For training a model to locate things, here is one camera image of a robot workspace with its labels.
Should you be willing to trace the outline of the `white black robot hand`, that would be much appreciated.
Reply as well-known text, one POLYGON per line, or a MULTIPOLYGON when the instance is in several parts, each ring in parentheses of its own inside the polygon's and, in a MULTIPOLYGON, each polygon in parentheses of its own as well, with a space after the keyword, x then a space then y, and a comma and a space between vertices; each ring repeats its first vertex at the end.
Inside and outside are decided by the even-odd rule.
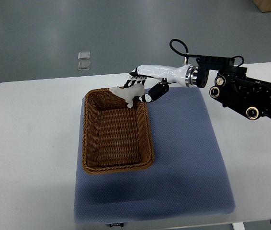
POLYGON ((144 85, 148 78, 157 79, 159 83, 153 86, 147 93, 135 96, 134 99, 144 103, 154 102, 169 91, 169 85, 178 83, 182 87, 196 86, 198 67, 186 64, 175 68, 162 65, 140 65, 128 75, 124 88, 133 85, 144 85))

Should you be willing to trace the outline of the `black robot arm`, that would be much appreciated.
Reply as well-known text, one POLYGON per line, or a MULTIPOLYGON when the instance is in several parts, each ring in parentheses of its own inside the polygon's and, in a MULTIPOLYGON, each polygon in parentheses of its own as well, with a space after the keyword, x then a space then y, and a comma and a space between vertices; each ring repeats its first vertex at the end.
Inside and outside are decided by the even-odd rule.
POLYGON ((194 55, 198 64, 194 71, 196 86, 204 88, 210 70, 216 70, 215 84, 209 90, 214 100, 249 120, 271 119, 271 82, 246 76, 247 68, 235 66, 235 57, 194 55))

